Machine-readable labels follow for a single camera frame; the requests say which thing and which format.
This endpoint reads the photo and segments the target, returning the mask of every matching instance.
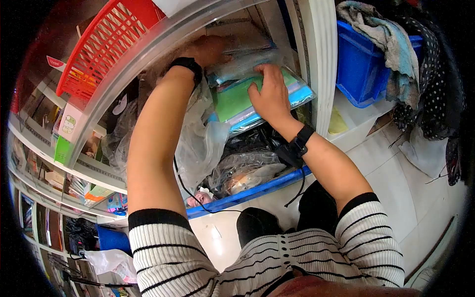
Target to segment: person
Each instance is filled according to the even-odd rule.
[[[173,157],[196,76],[226,60],[225,45],[212,36],[187,46],[151,93],[132,134],[129,238],[143,296],[416,296],[401,288],[402,254],[378,198],[353,162],[317,133],[303,155],[317,181],[301,198],[297,230],[283,232],[275,216],[247,208],[237,220],[238,259],[222,273],[213,267],[187,220]],[[264,78],[260,91],[248,89],[252,105],[292,141],[304,124],[290,114],[280,68],[255,70]]]

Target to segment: white striped top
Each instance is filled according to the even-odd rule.
[[[144,297],[261,296],[293,268],[328,281],[403,286],[402,254],[380,202],[349,204],[335,237],[321,229],[263,236],[250,241],[223,273],[184,217],[136,211],[129,216],[129,237],[140,291]]]

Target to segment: gray towel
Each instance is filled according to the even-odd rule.
[[[336,11],[356,32],[369,38],[384,52],[386,67],[392,70],[386,100],[398,100],[417,109],[419,65],[405,30],[396,22],[384,19],[369,4],[344,1],[337,5]]]

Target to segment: black smartwatch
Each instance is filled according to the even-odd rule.
[[[170,64],[170,66],[168,67],[168,70],[170,70],[170,68],[172,68],[173,66],[182,66],[193,71],[193,73],[195,74],[195,77],[193,79],[193,81],[195,82],[195,87],[201,83],[201,80],[203,79],[203,69],[198,63],[196,63],[195,58],[189,58],[189,57],[176,58]]]
[[[307,147],[305,145],[314,132],[315,130],[311,126],[305,125],[297,136],[289,142],[289,146],[297,158],[301,158],[307,153]]]

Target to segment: red basket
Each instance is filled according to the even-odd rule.
[[[165,14],[151,0],[110,0],[79,39],[56,89],[83,109],[110,68]]]

